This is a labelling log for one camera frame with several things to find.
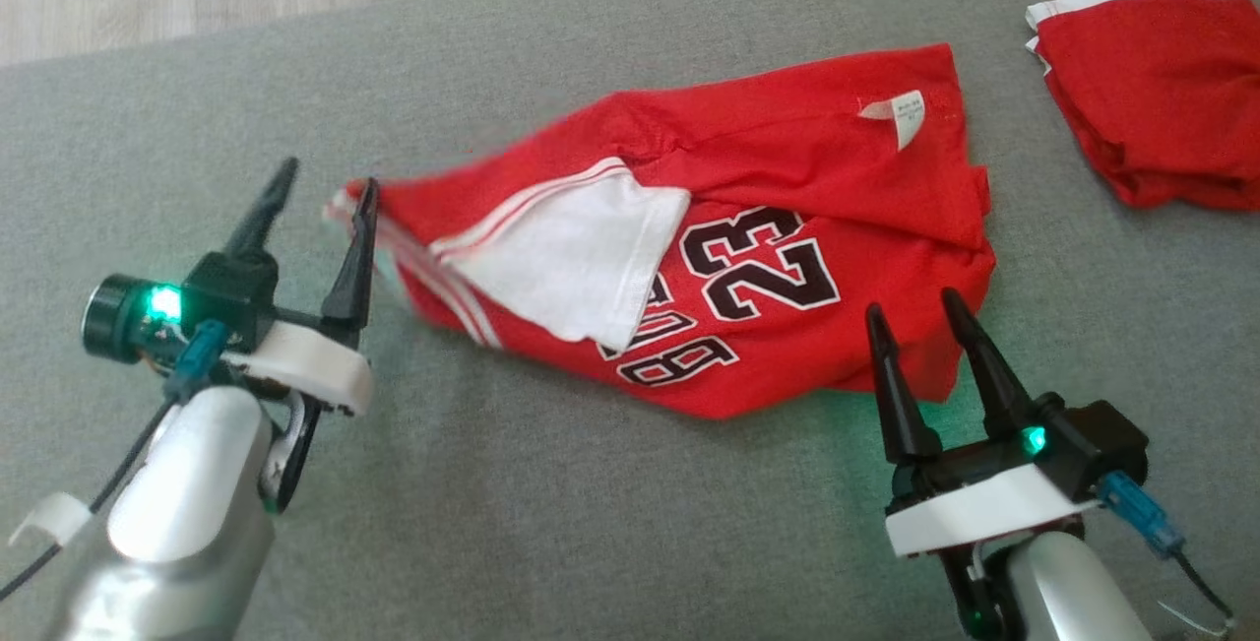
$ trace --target black cable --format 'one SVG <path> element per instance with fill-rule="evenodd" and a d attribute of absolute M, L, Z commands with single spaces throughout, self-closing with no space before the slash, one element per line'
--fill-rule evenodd
<path fill-rule="evenodd" d="M 87 510 L 92 515 L 98 514 L 101 511 L 101 508 L 105 506 L 106 501 L 110 500 L 110 496 L 113 496 L 113 492 L 118 489 L 118 485 L 122 484 L 122 480 L 126 479 L 127 472 L 131 471 L 131 466 L 134 466 L 136 460 L 140 458 L 140 452 L 145 451 L 145 445 L 147 445 L 149 440 L 154 436 L 154 431 L 158 431 L 158 426 L 161 424 L 161 421 L 166 418 L 166 413 L 169 413 L 170 408 L 174 406 L 175 406 L 175 398 L 168 398 L 166 402 L 161 404 L 161 408 L 158 408 L 158 413 L 154 413 L 154 417 L 152 419 L 149 421 L 149 424 L 145 424 L 144 431 L 141 431 L 140 436 L 135 440 L 135 443 L 131 445 L 131 448 L 127 451 L 127 456 L 122 457 L 122 462 L 118 465 L 116 470 L 113 470 L 113 476 L 110 476 L 110 480 L 106 481 L 105 487 L 101 489 L 101 492 L 97 494 L 96 497 L 92 500 L 92 505 L 87 508 Z M 57 544 L 49 545 L 48 549 L 44 550 L 42 555 L 35 558 L 35 562 L 26 565 L 26 569 L 21 570 L 18 574 L 18 577 L 14 577 L 13 581 L 10 581 L 8 584 L 4 586 L 3 589 L 0 589 L 0 603 L 4 603 L 4 601 L 8 599 L 10 596 L 13 596 L 13 593 L 16 592 L 19 588 L 21 588 L 23 584 L 30 582 L 30 578 L 35 577 L 35 573 L 43 569 L 43 567 L 48 564 L 48 562 L 52 560 L 54 557 L 57 557 L 57 553 L 59 552 L 62 552 L 60 545 Z"/>
<path fill-rule="evenodd" d="M 1222 615 L 1225 615 L 1226 622 L 1232 622 L 1234 610 L 1231 610 L 1228 604 L 1225 604 L 1225 599 L 1216 596 L 1216 592 L 1212 592 L 1212 588 L 1207 586 L 1207 582 L 1203 582 L 1203 578 L 1200 577 L 1198 570 L 1194 569 L 1194 565 L 1189 564 L 1189 560 L 1186 559 L 1186 553 L 1177 550 L 1173 553 L 1173 559 L 1177 560 L 1177 564 L 1181 565 L 1182 572 L 1186 573 L 1186 577 L 1189 578 L 1189 581 L 1194 584 L 1194 587 L 1198 588 L 1198 591 L 1203 594 L 1203 597 L 1206 597 L 1207 601 L 1212 603 L 1212 606 L 1215 606 Z"/>
<path fill-rule="evenodd" d="M 59 552 L 62 552 L 60 545 L 57 544 L 49 545 L 48 549 L 44 550 L 43 555 L 37 557 L 35 562 L 30 563 L 26 567 L 26 569 L 21 570 L 21 573 L 18 577 L 14 577 L 13 582 L 5 584 L 4 589 L 0 589 L 0 602 L 4 602 L 5 599 L 9 598 L 10 594 L 16 592 L 19 587 L 30 582 L 30 578 L 35 577 L 35 573 L 43 569 L 44 565 L 48 564 L 48 560 L 57 557 L 57 553 Z"/>

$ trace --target red shorts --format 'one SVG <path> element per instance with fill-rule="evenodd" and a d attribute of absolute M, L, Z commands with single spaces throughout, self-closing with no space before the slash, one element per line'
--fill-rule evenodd
<path fill-rule="evenodd" d="M 1028 23 L 1067 125 L 1121 201 L 1260 210 L 1251 0 L 1057 0 Z"/>

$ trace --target clothing label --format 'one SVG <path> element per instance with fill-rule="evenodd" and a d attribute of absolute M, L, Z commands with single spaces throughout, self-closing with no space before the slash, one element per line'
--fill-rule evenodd
<path fill-rule="evenodd" d="M 898 97 L 874 102 L 873 106 L 864 106 L 858 116 L 866 120 L 893 120 L 897 125 L 897 151 L 910 146 L 919 128 L 922 128 L 924 117 L 927 116 L 927 106 L 924 103 L 924 93 L 919 89 L 898 94 Z"/>

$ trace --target gray upholstery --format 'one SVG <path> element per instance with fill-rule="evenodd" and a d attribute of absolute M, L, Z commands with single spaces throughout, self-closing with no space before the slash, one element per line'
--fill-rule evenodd
<path fill-rule="evenodd" d="M 156 404 L 150 373 L 81 353 L 94 283 L 181 277 L 281 156 L 305 174 L 278 296 L 315 309 L 338 259 L 320 205 L 374 161 L 449 169 L 614 89 L 948 40 L 993 188 L 985 324 L 1032 389 L 1145 427 L 1149 487 L 1260 621 L 1260 215 L 1118 205 L 1022 49 L 1029 1 L 403 0 L 0 71 L 0 525 L 89 496 Z M 241 638 L 959 637 L 939 565 L 890 552 L 864 395 L 697 422 L 418 326 L 384 292 L 364 349 L 373 412 L 321 427 Z M 961 443 L 976 408 L 960 385 L 929 419 Z M 1157 599 L 1210 618 L 1111 516 L 1089 523 L 1154 632 L 1178 627 Z M 34 636 L 67 563 L 0 607 L 0 636 Z"/>

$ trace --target blue cable connector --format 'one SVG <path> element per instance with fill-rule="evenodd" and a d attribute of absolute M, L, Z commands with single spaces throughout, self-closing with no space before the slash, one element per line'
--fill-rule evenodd
<path fill-rule="evenodd" d="M 228 345 L 231 331 L 224 322 L 207 319 L 198 324 L 193 340 L 175 361 L 175 368 L 163 384 L 163 395 L 174 402 L 186 403 L 193 395 L 210 385 L 210 370 Z"/>
<path fill-rule="evenodd" d="M 1138 529 L 1155 555 L 1167 560 L 1181 552 L 1186 536 L 1168 523 L 1164 510 L 1123 471 L 1111 471 L 1099 484 L 1099 500 Z"/>

